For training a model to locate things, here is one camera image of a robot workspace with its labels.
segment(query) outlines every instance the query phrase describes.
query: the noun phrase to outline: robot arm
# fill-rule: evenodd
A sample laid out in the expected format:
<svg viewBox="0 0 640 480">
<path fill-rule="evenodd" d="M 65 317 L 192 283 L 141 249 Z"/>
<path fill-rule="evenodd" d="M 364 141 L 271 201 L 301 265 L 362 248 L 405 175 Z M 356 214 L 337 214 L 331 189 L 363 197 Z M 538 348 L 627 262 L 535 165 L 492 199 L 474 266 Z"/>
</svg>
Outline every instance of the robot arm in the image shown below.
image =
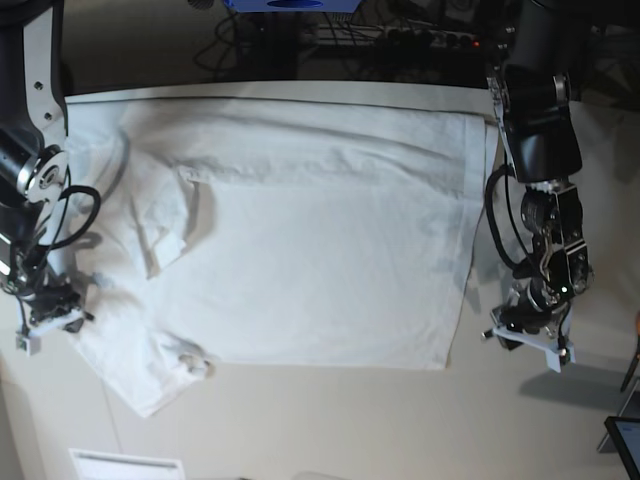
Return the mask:
<svg viewBox="0 0 640 480">
<path fill-rule="evenodd" d="M 525 0 L 512 48 L 501 45 L 488 75 L 506 159 L 488 181 L 485 203 L 514 286 L 507 303 L 494 309 L 496 326 L 484 336 L 499 337 L 509 350 L 522 344 L 543 350 L 557 371 L 575 359 L 568 339 L 571 301 L 593 277 L 582 234 L 582 205 L 569 181 L 582 168 L 582 158 L 571 124 L 566 72 L 591 28 L 588 11 L 580 5 Z M 505 175 L 526 188 L 520 216 L 533 238 L 531 250 L 522 244 L 525 259 L 519 264 L 506 254 L 493 216 L 493 190 Z M 533 337 L 541 329 L 550 342 Z"/>
<path fill-rule="evenodd" d="M 62 9 L 58 0 L 0 2 L 0 287 L 18 299 L 23 314 L 18 346 L 29 353 L 38 349 L 43 331 L 77 330 L 86 318 L 80 295 L 48 265 L 51 251 L 86 228 L 57 241 L 61 225 L 50 221 L 54 207 L 74 193 L 93 197 L 90 218 L 100 207 L 94 189 L 65 189 L 70 173 L 58 71 Z M 50 243 L 41 245 L 49 229 L 55 235 L 49 232 Z"/>
</svg>

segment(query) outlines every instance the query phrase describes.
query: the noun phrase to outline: electronic equipment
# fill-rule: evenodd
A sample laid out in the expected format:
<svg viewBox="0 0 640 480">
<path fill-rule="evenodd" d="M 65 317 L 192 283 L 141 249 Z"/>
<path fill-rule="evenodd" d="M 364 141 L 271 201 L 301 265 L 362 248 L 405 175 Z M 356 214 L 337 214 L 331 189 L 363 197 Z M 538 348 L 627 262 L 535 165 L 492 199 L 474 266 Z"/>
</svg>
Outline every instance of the electronic equipment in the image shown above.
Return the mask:
<svg viewBox="0 0 640 480">
<path fill-rule="evenodd" d="M 337 12 L 353 13 L 360 0 L 225 0 L 229 8 L 250 12 Z"/>
<path fill-rule="evenodd" d="M 640 480 L 640 419 L 609 417 L 604 422 L 631 480 Z"/>
</svg>

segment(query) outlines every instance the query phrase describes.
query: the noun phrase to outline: blue object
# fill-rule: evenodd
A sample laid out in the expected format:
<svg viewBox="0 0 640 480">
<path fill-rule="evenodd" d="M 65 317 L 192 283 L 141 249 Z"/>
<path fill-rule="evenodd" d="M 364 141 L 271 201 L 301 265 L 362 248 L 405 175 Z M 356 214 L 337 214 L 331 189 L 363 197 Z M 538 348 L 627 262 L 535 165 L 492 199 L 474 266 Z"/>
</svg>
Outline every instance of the blue object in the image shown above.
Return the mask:
<svg viewBox="0 0 640 480">
<path fill-rule="evenodd" d="M 339 12 L 353 13 L 360 0 L 225 0 L 240 13 L 248 12 Z"/>
</svg>

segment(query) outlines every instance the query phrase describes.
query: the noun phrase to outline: white table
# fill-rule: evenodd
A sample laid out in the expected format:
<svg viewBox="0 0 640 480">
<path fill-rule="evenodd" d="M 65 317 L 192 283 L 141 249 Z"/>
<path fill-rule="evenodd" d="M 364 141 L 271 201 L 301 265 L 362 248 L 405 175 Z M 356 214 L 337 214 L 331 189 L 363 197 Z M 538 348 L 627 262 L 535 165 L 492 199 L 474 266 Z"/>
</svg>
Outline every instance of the white table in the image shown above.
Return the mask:
<svg viewBox="0 0 640 480">
<path fill-rule="evenodd" d="M 158 96 L 492 115 L 486 91 L 340 82 L 170 87 L 70 103 Z M 538 351 L 481 343 L 508 285 L 484 219 L 446 371 L 224 365 L 147 421 L 104 389 L 62 334 L 33 359 L 14 352 L 15 306 L 2 296 L 0 375 L 27 479 L 73 478 L 69 447 L 180 458 L 198 479 L 287 480 L 301 471 L 348 480 L 626 478 L 618 458 L 599 456 L 596 446 L 622 399 L 640 307 L 640 117 L 583 105 L 573 112 L 585 163 L 576 181 L 596 269 L 575 307 L 578 365 L 558 375 Z"/>
</svg>

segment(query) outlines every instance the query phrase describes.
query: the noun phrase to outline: black cable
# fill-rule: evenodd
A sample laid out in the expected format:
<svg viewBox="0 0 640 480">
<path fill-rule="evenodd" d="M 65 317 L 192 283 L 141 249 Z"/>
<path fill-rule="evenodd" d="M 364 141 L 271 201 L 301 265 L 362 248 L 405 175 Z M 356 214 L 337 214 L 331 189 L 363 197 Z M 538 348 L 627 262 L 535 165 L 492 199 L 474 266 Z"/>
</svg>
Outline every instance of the black cable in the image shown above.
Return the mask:
<svg viewBox="0 0 640 480">
<path fill-rule="evenodd" d="M 440 28 L 438 27 L 436 24 L 432 23 L 432 22 L 425 22 L 423 20 L 414 20 L 412 18 L 407 19 L 407 22 L 409 22 L 412 26 L 416 26 L 416 28 L 420 28 L 420 29 L 428 29 L 431 30 L 432 32 L 440 32 L 440 33 L 451 33 L 452 30 L 447 30 L 444 28 Z"/>
<path fill-rule="evenodd" d="M 498 251 L 500 260 L 509 268 L 509 270 L 515 270 L 518 264 L 514 262 L 502 244 L 502 238 L 500 237 L 500 230 L 496 222 L 495 209 L 493 206 L 493 192 L 500 178 L 507 176 L 507 166 L 501 165 L 495 172 L 493 172 L 487 180 L 487 186 L 484 191 L 484 205 L 487 209 L 487 221 L 489 223 L 489 231 L 493 238 L 493 243 Z"/>
<path fill-rule="evenodd" d="M 341 24 L 340 22 L 338 22 L 338 24 L 342 25 L 342 30 L 346 32 L 350 32 L 353 35 L 358 35 L 359 38 L 363 38 L 370 42 L 376 41 L 378 38 L 380 38 L 380 33 L 384 33 L 384 29 L 377 28 L 377 27 L 370 27 L 369 25 L 359 25 L 357 23 L 351 23 L 351 22 L 347 22 L 346 24 Z M 367 35 L 367 33 L 365 32 L 354 30 L 353 27 L 367 28 L 367 29 L 373 30 L 371 32 L 372 35 Z"/>
<path fill-rule="evenodd" d="M 358 48 L 358 42 L 356 42 L 356 37 L 353 34 L 353 29 L 350 26 L 349 27 L 345 27 L 340 22 L 338 22 L 338 25 L 342 28 L 343 31 L 346 31 L 346 32 L 349 33 L 349 36 L 351 36 L 351 41 L 353 42 L 353 46 Z"/>
<path fill-rule="evenodd" d="M 24 311 L 24 303 L 20 297 L 16 295 L 16 301 L 18 302 L 18 307 L 20 308 L 20 318 L 22 320 L 22 333 L 23 336 L 27 337 L 29 335 L 29 325 L 27 325 L 27 314 Z"/>
<path fill-rule="evenodd" d="M 216 73 L 216 70 L 211 68 L 209 65 L 203 63 L 200 60 L 200 57 L 202 57 L 204 54 L 206 54 L 207 52 L 209 52 L 210 50 L 212 50 L 213 48 L 215 48 L 216 45 L 218 45 L 218 43 L 224 43 L 227 46 L 234 46 L 235 44 L 232 42 L 229 42 L 228 40 L 226 40 L 224 38 L 223 35 L 225 35 L 227 32 L 229 32 L 230 30 L 232 30 L 234 28 L 234 25 L 232 25 L 231 27 L 227 28 L 224 32 L 221 32 L 220 29 L 222 28 L 223 25 L 229 23 L 229 22 L 235 22 L 235 16 L 237 15 L 237 13 L 234 14 L 230 14 L 229 16 L 227 16 L 227 18 L 225 18 L 224 20 L 220 21 L 218 23 L 218 25 L 216 25 L 216 28 L 214 30 L 215 33 L 215 40 L 211 43 L 209 43 L 208 45 L 204 46 L 203 48 L 201 48 L 200 50 L 198 50 L 196 52 L 196 54 L 193 56 L 193 58 L 191 59 L 192 62 L 199 68 L 201 68 L 202 70 L 205 70 L 207 72 L 210 73 Z"/>
<path fill-rule="evenodd" d="M 382 12 L 380 11 L 380 0 L 375 0 L 374 4 L 373 4 L 373 8 L 376 12 L 376 16 L 378 17 L 378 22 L 383 26 L 386 27 L 387 26 L 387 22 L 385 21 Z"/>
<path fill-rule="evenodd" d="M 369 22 L 367 22 L 367 17 L 364 16 L 364 6 L 367 4 L 367 0 L 363 0 L 362 2 L 360 2 L 360 5 L 358 5 L 358 8 L 356 10 L 356 13 L 360 14 L 360 18 L 362 19 L 362 23 L 364 25 L 367 25 Z"/>
<path fill-rule="evenodd" d="M 187 3 L 196 10 L 209 10 L 214 0 L 187 0 Z"/>
<path fill-rule="evenodd" d="M 558 324 L 558 338 L 562 339 L 561 341 L 566 342 L 566 339 L 564 337 L 564 333 L 562 333 L 562 327 L 564 327 L 564 321 L 567 319 L 567 317 L 569 316 L 569 312 L 571 311 L 571 306 L 569 305 L 568 307 L 565 307 L 567 309 L 567 311 L 565 312 L 564 316 L 562 317 L 562 320 L 560 320 L 560 323 Z"/>
<path fill-rule="evenodd" d="M 96 217 L 98 216 L 98 213 L 100 213 L 100 206 L 101 206 L 102 200 L 100 198 L 100 193 L 93 187 L 87 187 L 85 185 L 71 185 L 64 192 L 62 192 L 62 195 L 60 195 L 60 199 L 61 200 L 66 199 L 67 202 L 68 202 L 69 198 L 72 195 L 75 195 L 77 193 L 82 193 L 84 195 L 88 195 L 93 199 L 93 205 L 91 206 L 91 212 L 89 213 L 89 216 L 87 217 L 85 222 L 82 224 L 82 226 L 77 231 L 75 231 L 72 235 L 69 235 L 69 237 L 67 237 L 64 240 L 61 240 L 59 242 L 56 242 L 55 239 L 54 239 L 52 244 L 49 245 L 49 249 L 50 250 L 58 250 L 59 248 L 68 247 L 73 242 L 78 240 L 80 237 L 82 237 L 82 235 L 87 233 L 87 230 L 89 230 L 89 228 L 91 228 L 91 225 L 93 224 L 93 222 L 95 221 Z"/>
<path fill-rule="evenodd" d="M 65 175 L 65 179 L 68 182 L 68 187 L 67 188 L 71 188 L 71 170 L 69 169 L 69 167 L 67 167 L 67 173 Z M 64 208 L 62 209 L 62 215 L 60 216 L 60 223 L 58 224 L 58 229 L 56 230 L 55 235 L 53 236 L 53 239 L 51 240 L 51 243 L 49 245 L 38 245 L 38 248 L 44 248 L 46 249 L 42 259 L 40 260 L 40 263 L 38 264 L 38 266 L 36 267 L 36 270 L 33 274 L 34 278 L 38 278 L 38 276 L 40 275 L 40 273 L 42 273 L 42 271 L 44 270 L 44 267 L 47 265 L 47 258 L 49 257 L 49 253 L 51 253 L 51 251 L 53 250 L 53 247 L 56 243 L 56 240 L 58 239 L 58 236 L 60 235 L 60 232 L 62 231 L 62 226 L 64 225 L 64 219 L 67 216 L 67 209 L 69 208 L 69 197 L 66 197 L 66 201 L 64 202 Z"/>
<path fill-rule="evenodd" d="M 522 251 L 524 252 L 525 256 L 527 257 L 527 260 L 529 260 L 529 263 L 531 263 L 531 266 L 533 267 L 534 271 L 538 271 L 538 269 L 536 268 L 536 265 L 533 261 L 533 258 L 531 257 L 531 254 L 529 253 L 529 251 L 527 250 L 527 247 L 525 247 L 524 242 L 522 241 L 522 237 L 520 236 L 520 232 L 518 231 L 518 227 L 516 227 L 516 221 L 513 218 L 513 212 L 511 211 L 511 198 L 509 197 L 509 174 L 510 172 L 510 168 L 507 165 L 507 154 L 505 153 L 504 155 L 504 165 L 507 169 L 507 174 L 504 176 L 504 196 L 505 196 L 505 200 L 507 202 L 507 212 L 509 212 L 509 221 L 511 222 L 511 228 L 513 228 L 513 233 L 515 233 L 516 235 L 516 239 L 518 240 L 518 243 L 520 244 L 520 248 L 522 248 Z"/>
<path fill-rule="evenodd" d="M 216 68 L 213 70 L 213 80 L 214 81 L 218 81 L 220 79 L 218 74 L 222 70 L 222 65 L 224 65 L 224 61 L 227 59 L 227 56 L 229 55 L 229 52 L 231 52 L 231 47 L 227 47 L 225 49 L 225 51 L 222 53 L 222 55 L 220 55 L 220 58 L 218 59 L 218 62 L 216 63 Z"/>
<path fill-rule="evenodd" d="M 325 18 L 327 24 L 329 25 L 329 28 L 331 29 L 331 34 L 333 35 L 333 41 L 335 42 L 336 47 L 340 48 L 340 43 L 338 42 L 338 35 L 336 35 L 336 30 L 333 28 L 333 22 L 329 18 L 329 15 L 326 14 L 326 12 L 322 12 L 322 15 L 324 15 L 324 18 Z M 347 74 L 349 75 L 351 80 L 357 80 L 357 78 L 355 77 L 355 75 L 351 71 L 351 68 L 349 67 L 349 64 L 347 63 L 347 61 L 342 56 L 340 56 L 340 62 L 342 63 L 342 67 L 345 69 L 345 71 L 347 72 Z"/>
<path fill-rule="evenodd" d="M 366 28 L 367 30 L 375 30 L 375 33 L 384 33 L 385 30 L 383 27 L 379 26 L 379 25 L 363 25 L 361 23 L 353 23 L 353 22 L 346 22 L 350 27 L 360 27 L 360 28 Z M 354 30 L 354 33 L 360 33 L 362 35 L 365 35 L 362 32 L 359 32 L 357 30 Z"/>
</svg>

